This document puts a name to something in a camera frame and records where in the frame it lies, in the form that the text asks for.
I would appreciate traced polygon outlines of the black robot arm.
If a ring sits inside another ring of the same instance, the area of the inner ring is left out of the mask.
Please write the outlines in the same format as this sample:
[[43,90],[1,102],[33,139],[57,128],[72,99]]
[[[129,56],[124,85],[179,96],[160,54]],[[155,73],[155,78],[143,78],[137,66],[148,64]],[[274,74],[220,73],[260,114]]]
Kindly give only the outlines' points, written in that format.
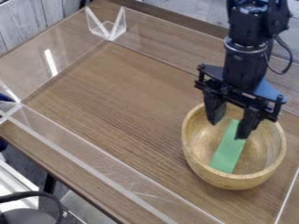
[[200,64],[195,87],[201,90],[207,119],[217,124],[231,103],[244,109],[236,139],[248,138],[263,120],[276,121],[286,97],[267,81],[274,43],[292,16],[286,0],[227,0],[228,36],[223,66]]

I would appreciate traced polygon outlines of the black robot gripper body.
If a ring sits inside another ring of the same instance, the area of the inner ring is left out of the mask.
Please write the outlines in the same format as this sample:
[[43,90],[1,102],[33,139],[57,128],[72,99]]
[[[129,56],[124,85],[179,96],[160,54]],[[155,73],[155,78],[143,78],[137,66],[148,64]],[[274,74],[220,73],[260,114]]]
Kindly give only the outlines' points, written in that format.
[[224,39],[224,66],[200,64],[195,87],[203,92],[221,95],[225,103],[246,109],[254,107],[260,112],[260,122],[275,122],[286,97],[267,82],[267,69],[274,40],[258,45],[242,45],[231,38]]

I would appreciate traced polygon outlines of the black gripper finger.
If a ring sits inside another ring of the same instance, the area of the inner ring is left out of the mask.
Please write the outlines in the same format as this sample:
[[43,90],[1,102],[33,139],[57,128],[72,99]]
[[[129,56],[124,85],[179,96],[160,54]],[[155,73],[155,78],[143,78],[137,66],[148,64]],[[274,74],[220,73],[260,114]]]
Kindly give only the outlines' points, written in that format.
[[227,111],[227,103],[221,95],[211,91],[204,92],[204,107],[207,119],[212,125],[216,125],[223,119]]
[[256,129],[260,123],[260,112],[256,108],[248,107],[244,109],[243,118],[238,125],[236,139],[247,139],[251,132]]

